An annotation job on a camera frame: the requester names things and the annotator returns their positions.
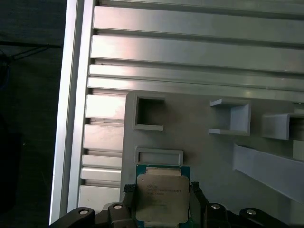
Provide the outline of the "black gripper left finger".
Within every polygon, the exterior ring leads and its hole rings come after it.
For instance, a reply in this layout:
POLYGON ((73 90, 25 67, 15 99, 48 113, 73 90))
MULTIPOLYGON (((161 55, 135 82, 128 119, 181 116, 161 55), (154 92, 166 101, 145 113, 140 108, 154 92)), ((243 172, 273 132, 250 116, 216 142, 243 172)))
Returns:
POLYGON ((50 228, 136 228, 132 218, 132 207, 136 184, 127 184, 123 189, 123 200, 109 204, 96 213, 92 208, 76 208, 49 225, 50 228))

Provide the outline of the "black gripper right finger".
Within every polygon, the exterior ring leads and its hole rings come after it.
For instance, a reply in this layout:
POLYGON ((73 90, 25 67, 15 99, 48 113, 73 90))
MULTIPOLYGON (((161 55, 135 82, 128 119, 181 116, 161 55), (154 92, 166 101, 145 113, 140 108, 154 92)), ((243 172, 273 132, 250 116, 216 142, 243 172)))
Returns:
POLYGON ((238 214, 219 203, 210 203, 198 182, 190 185, 190 220, 193 228, 287 228, 288 224, 256 208, 238 214))

